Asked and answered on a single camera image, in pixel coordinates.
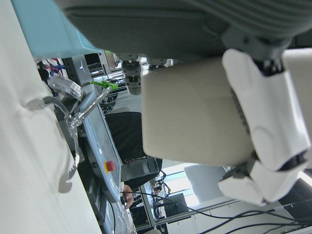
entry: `black cable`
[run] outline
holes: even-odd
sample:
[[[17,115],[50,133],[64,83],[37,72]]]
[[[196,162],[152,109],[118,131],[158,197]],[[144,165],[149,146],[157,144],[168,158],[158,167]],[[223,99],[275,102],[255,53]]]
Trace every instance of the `black cable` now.
[[[272,216],[277,216],[277,217],[279,217],[279,218],[284,218],[284,219],[287,219],[287,220],[290,220],[290,221],[301,221],[301,222],[302,222],[302,221],[308,221],[308,222],[312,222],[311,219],[294,219],[294,218],[288,218],[288,217],[285,217],[285,216],[282,216],[282,215],[273,214],[273,213],[270,213],[270,212],[267,212],[267,211],[260,211],[260,210],[246,211],[246,212],[240,213],[240,214],[238,214],[238,215],[236,215],[236,216],[234,216],[234,217],[219,217],[219,216],[209,215],[209,214],[200,212],[200,211],[198,211],[198,210],[195,210],[195,209],[193,209],[193,208],[190,208],[190,207],[188,207],[188,206],[179,204],[179,203],[177,203],[177,202],[175,202],[175,201],[172,201],[172,200],[170,200],[170,199],[168,199],[168,198],[164,198],[164,197],[161,197],[161,196],[158,196],[158,195],[147,194],[147,193],[139,193],[139,192],[126,192],[126,193],[150,195],[150,196],[152,196],[152,197],[162,198],[162,199],[168,200],[168,201],[170,201],[170,202],[173,202],[173,203],[175,203],[176,205],[186,207],[186,208],[188,208],[188,209],[190,209],[190,210],[192,210],[192,211],[194,211],[194,212],[197,212],[197,213],[199,213],[199,214],[202,214],[202,215],[205,215],[205,216],[208,216],[208,217],[228,219],[227,221],[225,221],[225,222],[223,222],[223,223],[221,223],[221,224],[219,224],[219,225],[217,225],[217,226],[215,226],[215,227],[213,227],[213,228],[210,228],[210,229],[208,229],[208,230],[206,230],[206,231],[203,231],[203,232],[201,232],[200,234],[206,234],[206,233],[208,233],[208,232],[211,232],[211,231],[213,231],[213,230],[215,230],[215,229],[217,229],[217,228],[219,228],[219,227],[221,227],[221,226],[227,224],[228,222],[231,222],[232,220],[234,220],[234,219],[236,219],[236,218],[249,217],[249,216],[254,216],[254,215],[259,215],[259,214],[268,214],[268,215],[272,215]]]
[[[193,209],[193,208],[191,208],[191,207],[188,207],[188,206],[185,206],[185,205],[183,205],[183,204],[180,204],[180,203],[178,203],[178,202],[172,201],[171,199],[168,199],[168,198],[165,198],[165,197],[162,197],[162,196],[158,196],[158,195],[155,195],[155,194],[147,194],[147,193],[140,193],[140,192],[124,192],[124,193],[128,193],[128,194],[150,195],[150,196],[152,196],[152,197],[158,197],[158,198],[161,198],[161,199],[170,201],[170,202],[174,202],[176,205],[183,206],[183,207],[185,207],[185,208],[190,209],[191,211],[194,211],[194,212],[196,212],[196,213],[198,213],[198,214],[202,214],[202,215],[205,215],[205,216],[208,216],[208,217],[211,217],[211,218],[224,218],[224,219],[231,218],[231,217],[218,217],[218,216],[206,214],[206,213],[203,213],[203,212],[201,212],[201,211],[195,210],[195,209]]]
[[[65,117],[69,116],[69,110],[65,107],[65,105],[58,99],[56,99],[55,97],[44,97],[43,101],[45,104],[54,104],[57,107],[59,107],[59,109],[64,113]]]
[[[125,193],[130,193],[130,194],[143,194],[143,195],[150,195],[152,197],[158,197],[158,198],[162,198],[164,200],[167,200],[167,201],[170,201],[170,202],[173,202],[175,203],[176,205],[179,205],[179,206],[182,206],[182,207],[185,207],[185,208],[188,208],[190,209],[191,211],[194,211],[198,214],[202,214],[202,215],[205,215],[205,216],[208,216],[208,217],[211,217],[211,218],[220,218],[220,219],[228,219],[226,222],[229,222],[229,221],[232,221],[233,219],[235,218],[241,218],[241,217],[250,217],[250,216],[255,216],[255,215],[260,215],[260,214],[268,214],[268,215],[272,215],[272,216],[276,216],[276,217],[279,217],[279,218],[283,218],[283,219],[287,219],[287,220],[290,220],[290,221],[308,221],[308,222],[312,222],[312,219],[294,219],[294,218],[288,218],[286,216],[282,216],[282,215],[279,215],[279,214],[273,214],[271,212],[268,212],[268,211],[260,211],[260,210],[251,210],[251,211],[246,211],[246,212],[243,212],[243,213],[240,213],[234,217],[220,217],[220,216],[215,216],[215,215],[210,215],[210,214],[206,214],[206,213],[203,213],[201,211],[198,211],[196,209],[193,209],[191,207],[188,207],[188,206],[185,206],[183,204],[180,204],[176,201],[172,201],[171,199],[168,199],[168,198],[165,198],[165,197],[162,197],[162,196],[158,196],[158,195],[155,195],[155,194],[147,194],[147,193],[139,193],[139,192],[125,192]]]
[[[282,228],[282,227],[284,227],[284,225],[280,225],[280,226],[278,226],[278,227],[276,227],[276,228],[269,229],[269,230],[267,230],[267,231],[266,231],[265,233],[263,233],[263,234],[267,234],[267,233],[269,233],[269,232],[271,232],[271,231],[274,231],[274,230],[279,229],[279,228]]]
[[[116,218],[115,218],[115,212],[114,212],[114,208],[113,205],[108,202],[111,205],[112,211],[113,211],[113,217],[114,217],[114,233],[116,232]]]
[[[246,226],[243,226],[240,228],[233,229],[233,230],[231,230],[225,234],[230,234],[230,233],[236,232],[236,231],[244,229],[244,228],[250,228],[250,227],[255,227],[255,226],[266,226],[266,225],[275,225],[275,226],[278,225],[278,226],[280,226],[278,228],[285,227],[285,226],[300,226],[300,224],[292,224],[292,223],[256,223],[256,224],[246,225]]]

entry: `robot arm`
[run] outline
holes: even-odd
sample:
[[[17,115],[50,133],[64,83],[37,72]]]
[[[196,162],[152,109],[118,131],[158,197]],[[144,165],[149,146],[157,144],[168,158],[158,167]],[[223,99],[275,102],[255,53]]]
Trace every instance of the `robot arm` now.
[[[257,205],[286,195],[309,163],[311,147],[289,71],[265,76],[252,58],[230,49],[222,60],[240,103],[255,153],[219,183],[226,196]]]

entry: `white plastic housing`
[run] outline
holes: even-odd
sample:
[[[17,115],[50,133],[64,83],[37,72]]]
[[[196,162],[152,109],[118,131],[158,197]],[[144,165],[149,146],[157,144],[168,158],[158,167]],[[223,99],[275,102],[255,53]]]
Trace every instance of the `white plastic housing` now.
[[[222,63],[263,165],[277,170],[310,148],[289,71],[264,77],[249,55],[234,49],[225,52]]]

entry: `person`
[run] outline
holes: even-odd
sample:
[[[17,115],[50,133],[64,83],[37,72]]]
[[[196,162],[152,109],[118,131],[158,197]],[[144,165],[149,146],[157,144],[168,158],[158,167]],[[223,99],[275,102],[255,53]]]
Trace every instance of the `person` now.
[[[122,163],[130,159],[147,157],[143,150],[142,117],[140,112],[121,112],[105,115],[113,141]],[[123,197],[127,201],[128,209],[134,202],[132,190],[155,178],[161,170],[162,159],[156,158],[158,172],[124,181]]]

